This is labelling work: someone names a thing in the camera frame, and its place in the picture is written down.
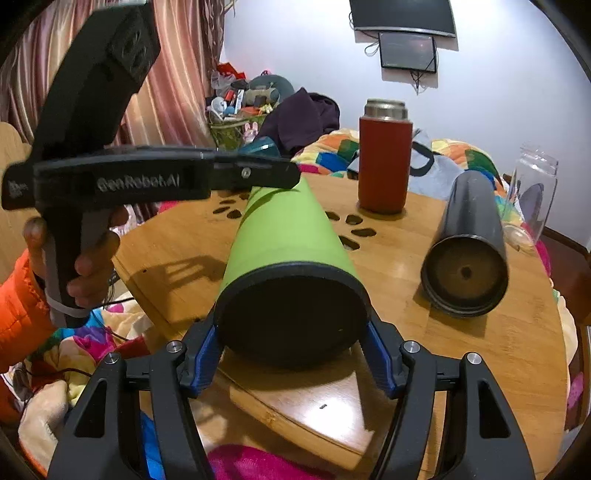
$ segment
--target pink curtain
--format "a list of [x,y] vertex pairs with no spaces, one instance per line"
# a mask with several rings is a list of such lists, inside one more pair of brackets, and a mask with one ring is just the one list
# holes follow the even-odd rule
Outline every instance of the pink curtain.
[[[93,10],[118,0],[56,0],[0,69],[0,121],[33,142],[41,107],[73,37]],[[205,115],[223,38],[223,0],[155,0],[162,50],[129,103],[115,143],[214,146]]]

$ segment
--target green tube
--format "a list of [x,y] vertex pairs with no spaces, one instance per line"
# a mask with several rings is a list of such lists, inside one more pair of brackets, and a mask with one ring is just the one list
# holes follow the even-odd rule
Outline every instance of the green tube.
[[222,342],[257,361],[305,368],[357,341],[369,297],[304,177],[255,187],[215,307]]

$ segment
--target wall-mounted monitor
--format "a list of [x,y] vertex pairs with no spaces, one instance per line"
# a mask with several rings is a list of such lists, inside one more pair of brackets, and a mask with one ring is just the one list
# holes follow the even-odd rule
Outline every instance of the wall-mounted monitor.
[[456,36],[449,0],[349,0],[355,30]]
[[435,40],[431,35],[380,32],[379,56],[386,69],[437,72]]

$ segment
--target clear plastic bottle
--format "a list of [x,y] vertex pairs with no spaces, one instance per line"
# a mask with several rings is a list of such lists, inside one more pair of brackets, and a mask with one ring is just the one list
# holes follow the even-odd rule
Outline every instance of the clear plastic bottle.
[[532,248],[540,239],[556,192],[558,161],[524,145],[517,160],[501,217],[505,239]]

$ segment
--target gray cylinder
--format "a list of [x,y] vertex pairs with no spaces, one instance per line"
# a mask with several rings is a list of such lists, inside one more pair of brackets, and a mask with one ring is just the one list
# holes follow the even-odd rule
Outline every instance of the gray cylinder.
[[468,170],[454,182],[421,283],[437,308],[476,317],[495,308],[507,290],[503,229],[490,181]]

